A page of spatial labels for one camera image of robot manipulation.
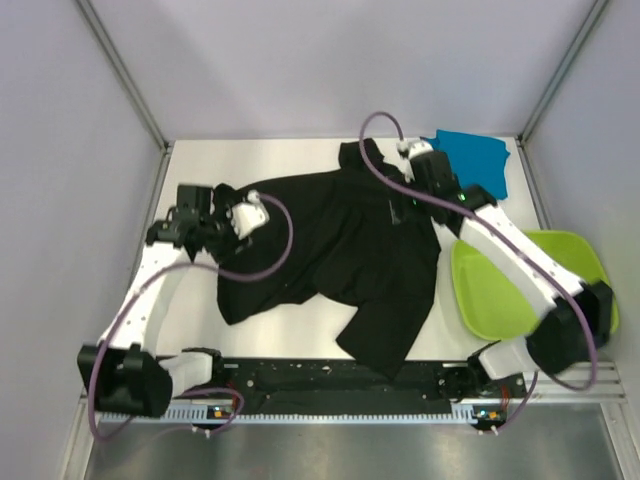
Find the black t shirt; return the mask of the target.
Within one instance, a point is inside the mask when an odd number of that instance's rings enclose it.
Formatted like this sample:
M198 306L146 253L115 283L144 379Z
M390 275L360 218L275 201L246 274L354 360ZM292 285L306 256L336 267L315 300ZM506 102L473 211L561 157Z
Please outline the black t shirt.
M269 205L269 222L251 245L221 265L254 273L285 263L251 283L221 278L217 304L224 321L238 324L281 304L302 304L320 294L356 312L337 336L358 363L394 378L400 371L435 296L440 243L430 217L395 223L391 192L369 170L367 155L393 180L373 139L341 144L336 170L262 180L243 187L284 204Z

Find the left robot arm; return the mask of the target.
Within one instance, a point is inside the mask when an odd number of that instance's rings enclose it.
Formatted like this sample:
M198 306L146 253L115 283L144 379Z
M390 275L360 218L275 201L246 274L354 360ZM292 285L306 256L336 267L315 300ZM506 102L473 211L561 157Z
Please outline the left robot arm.
M267 221L259 200L226 184L181 184L168 212L148 227L142 257L122 306L77 365L97 412L159 418L171 401L196 388L216 396L226 387L221 355L188 347L162 359L157 345L168 308L188 268L205 252L221 260L245 246Z

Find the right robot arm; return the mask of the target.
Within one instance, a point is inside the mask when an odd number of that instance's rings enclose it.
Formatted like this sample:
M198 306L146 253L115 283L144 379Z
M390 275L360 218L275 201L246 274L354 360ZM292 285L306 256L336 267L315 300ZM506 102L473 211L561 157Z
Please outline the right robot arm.
M399 191L412 212L424 211L473 247L524 297L537 321L529 333L497 340L473 353L466 380L487 396L505 377L542 372L551 378L580 362L598 365L609 340L613 291L588 282L552 259L508 218L484 187L460 185L447 154L427 141L401 141L404 180Z

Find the top blue folded shirt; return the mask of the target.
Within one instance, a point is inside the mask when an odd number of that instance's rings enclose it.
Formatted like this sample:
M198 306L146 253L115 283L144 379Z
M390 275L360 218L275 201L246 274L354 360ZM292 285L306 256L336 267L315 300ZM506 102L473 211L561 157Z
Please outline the top blue folded shirt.
M447 130L438 130L427 141L448 155L462 187L477 184L497 200L508 197L505 168L510 152L504 141Z

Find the green plastic basin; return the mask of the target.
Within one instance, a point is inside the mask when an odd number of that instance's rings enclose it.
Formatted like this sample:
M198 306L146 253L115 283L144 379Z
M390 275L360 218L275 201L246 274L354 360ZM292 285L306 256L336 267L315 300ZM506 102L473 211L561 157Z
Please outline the green plastic basin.
M556 263L584 280L610 282L595 250L583 237L560 230L529 230L526 235ZM475 248L456 241L451 267L461 318L471 333L496 341L536 327L537 316L522 293Z

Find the right aluminium frame post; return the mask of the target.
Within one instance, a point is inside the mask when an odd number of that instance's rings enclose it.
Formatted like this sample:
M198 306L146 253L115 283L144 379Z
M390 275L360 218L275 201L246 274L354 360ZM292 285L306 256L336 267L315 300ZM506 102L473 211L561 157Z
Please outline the right aluminium frame post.
M535 107L529 115L522 131L518 134L517 140L520 145L524 146L532 138L536 128L554 101L556 94L561 89L586 43L593 32L597 29L609 5L609 0L597 0L592 2L585 19L582 21L576 34L573 36L550 80L547 82L541 97L536 102Z

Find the aluminium frame post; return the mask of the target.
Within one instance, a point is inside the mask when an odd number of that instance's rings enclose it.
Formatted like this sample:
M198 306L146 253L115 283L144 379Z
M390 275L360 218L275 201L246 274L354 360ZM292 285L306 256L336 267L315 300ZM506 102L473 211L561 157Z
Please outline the aluminium frame post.
M520 145L524 146L532 138L536 128L554 101L556 94L561 89L586 43L593 32L597 29L609 5L609 0L597 0L592 2L585 19L582 21L576 34L573 36L550 80L547 82L541 97L536 102L535 107L529 115L522 131L518 134L517 140Z
M169 148L170 142L162 133L158 122L154 118L154 115L147 105L147 102L145 101L133 76L129 72L129 69L127 68L93 3L88 0L74 0L73 4L85 21L91 35L97 42L107 64L115 75L117 82L122 88L134 113L141 121L144 129L150 135L159 150L166 152Z

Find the left aluminium frame post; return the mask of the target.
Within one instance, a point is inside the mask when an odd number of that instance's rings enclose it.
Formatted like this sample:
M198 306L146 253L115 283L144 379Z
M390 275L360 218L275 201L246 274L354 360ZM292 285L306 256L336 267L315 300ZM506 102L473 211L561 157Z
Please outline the left aluminium frame post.
M159 150L166 152L169 148L170 142L162 133L158 122L154 118L154 115L147 105L147 102L145 101L133 76L129 72L129 69L127 68L93 3L88 0L74 0L73 4L85 21L91 35L97 42L107 64L115 75L117 82L122 88L134 113L141 121L144 129L150 135Z

